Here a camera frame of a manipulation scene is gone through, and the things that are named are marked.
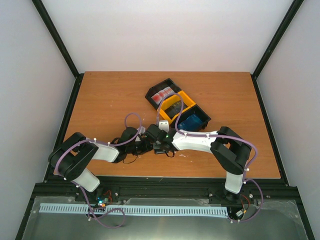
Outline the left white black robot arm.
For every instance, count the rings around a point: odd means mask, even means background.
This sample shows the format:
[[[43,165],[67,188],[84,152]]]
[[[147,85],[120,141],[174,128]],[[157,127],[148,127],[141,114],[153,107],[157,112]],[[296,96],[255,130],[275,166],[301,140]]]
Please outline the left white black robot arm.
[[[76,132],[52,151],[48,162],[55,174],[84,188],[86,195],[96,202],[103,198],[104,188],[87,168],[88,164],[91,160],[116,164],[124,161],[127,155],[139,156],[152,151],[153,144],[143,136],[145,130],[143,126],[138,129],[127,127],[120,137],[108,143]]]

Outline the black leather card holder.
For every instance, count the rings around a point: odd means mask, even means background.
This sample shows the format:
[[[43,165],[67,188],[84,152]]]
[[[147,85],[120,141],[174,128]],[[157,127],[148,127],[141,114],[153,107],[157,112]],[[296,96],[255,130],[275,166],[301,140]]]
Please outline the black leather card holder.
[[[156,155],[159,155],[159,154],[167,154],[168,151],[166,151],[166,150],[164,150],[164,149],[160,149],[160,148],[155,148],[155,149],[154,149],[154,153],[155,153]]]

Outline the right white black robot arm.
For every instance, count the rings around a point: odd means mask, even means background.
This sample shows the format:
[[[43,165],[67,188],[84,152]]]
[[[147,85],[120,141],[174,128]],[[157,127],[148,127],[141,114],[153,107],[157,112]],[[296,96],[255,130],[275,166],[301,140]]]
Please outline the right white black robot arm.
[[[214,155],[226,171],[224,188],[232,194],[239,194],[244,184],[245,169],[252,145],[242,139],[229,127],[218,131],[194,132],[170,129],[166,132],[156,128],[152,143],[165,153],[192,150]]]

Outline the black bin with blue cards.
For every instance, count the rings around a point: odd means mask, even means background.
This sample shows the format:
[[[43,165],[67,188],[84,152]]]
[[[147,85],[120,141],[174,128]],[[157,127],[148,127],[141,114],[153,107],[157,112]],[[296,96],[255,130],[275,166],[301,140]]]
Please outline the black bin with blue cards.
[[[211,120],[211,117],[196,104],[182,112],[177,128],[179,130],[198,132],[204,130]]]

